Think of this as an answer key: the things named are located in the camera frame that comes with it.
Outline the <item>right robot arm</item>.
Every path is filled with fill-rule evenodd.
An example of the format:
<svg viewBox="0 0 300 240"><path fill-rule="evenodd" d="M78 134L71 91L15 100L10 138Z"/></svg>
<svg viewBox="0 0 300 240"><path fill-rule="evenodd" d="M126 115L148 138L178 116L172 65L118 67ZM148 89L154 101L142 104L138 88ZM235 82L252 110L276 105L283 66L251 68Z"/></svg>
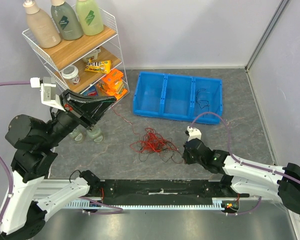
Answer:
<svg viewBox="0 0 300 240"><path fill-rule="evenodd" d="M194 138L184 144L183 159L188 165L199 164L213 174L222 174L219 191L258 196L283 204L300 215L300 166L267 165L242 159L223 150L211 150Z"/></svg>

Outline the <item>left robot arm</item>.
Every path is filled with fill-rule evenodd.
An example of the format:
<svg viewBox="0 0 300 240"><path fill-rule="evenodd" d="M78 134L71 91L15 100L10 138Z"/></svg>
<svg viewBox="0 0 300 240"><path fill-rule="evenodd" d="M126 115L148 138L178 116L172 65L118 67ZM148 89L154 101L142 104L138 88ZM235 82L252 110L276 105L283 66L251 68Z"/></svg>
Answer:
<svg viewBox="0 0 300 240"><path fill-rule="evenodd" d="M28 240L69 202L100 191L100 179L90 170L58 192L34 200L39 185L57 158L53 148L78 126L91 129L116 102L114 96L83 96L71 90L44 100L55 108L49 121L25 114L12 119L5 139L15 148L6 200L0 207L0 240Z"/></svg>

